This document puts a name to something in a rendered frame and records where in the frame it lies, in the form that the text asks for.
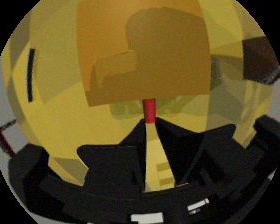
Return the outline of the grey rectangular bar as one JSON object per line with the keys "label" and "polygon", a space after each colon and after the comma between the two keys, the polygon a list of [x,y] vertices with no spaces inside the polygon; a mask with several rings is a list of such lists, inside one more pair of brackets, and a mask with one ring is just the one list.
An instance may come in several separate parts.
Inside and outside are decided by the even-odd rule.
{"label": "grey rectangular bar", "polygon": [[24,83],[26,83],[26,100],[27,101],[32,101],[32,103],[34,103],[34,100],[32,100],[32,93],[31,93],[31,89],[32,89],[32,84],[31,84],[31,80],[32,80],[32,63],[34,63],[34,55],[35,55],[35,49],[34,48],[28,48],[27,49],[27,57],[26,57],[26,65],[24,65],[24,67],[26,68],[26,72],[24,72],[24,75],[26,75],[26,80],[24,80]]}

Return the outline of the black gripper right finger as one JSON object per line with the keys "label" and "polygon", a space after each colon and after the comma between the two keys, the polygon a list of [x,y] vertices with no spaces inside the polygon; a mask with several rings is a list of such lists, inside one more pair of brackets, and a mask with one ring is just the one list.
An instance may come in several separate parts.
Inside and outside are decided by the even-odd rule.
{"label": "black gripper right finger", "polygon": [[188,184],[187,176],[204,148],[233,137],[234,129],[237,129],[236,124],[229,124],[196,133],[159,117],[155,117],[155,127],[177,185]]}

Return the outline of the red cylinder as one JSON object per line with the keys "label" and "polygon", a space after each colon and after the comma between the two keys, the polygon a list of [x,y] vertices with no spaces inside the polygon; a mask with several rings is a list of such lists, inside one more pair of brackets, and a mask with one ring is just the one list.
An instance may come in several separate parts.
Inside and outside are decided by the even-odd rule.
{"label": "red cylinder", "polygon": [[155,123],[155,99],[147,99],[144,101],[144,117],[145,123]]}

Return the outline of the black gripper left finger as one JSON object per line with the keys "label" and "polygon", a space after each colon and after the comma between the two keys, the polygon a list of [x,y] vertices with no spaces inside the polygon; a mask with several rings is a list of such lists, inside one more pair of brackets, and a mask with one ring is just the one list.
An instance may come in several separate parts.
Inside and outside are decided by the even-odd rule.
{"label": "black gripper left finger", "polygon": [[145,175],[147,175],[147,123],[141,119],[131,133],[115,145],[81,145],[76,153],[87,167],[96,168],[131,168],[141,190],[145,192]]}

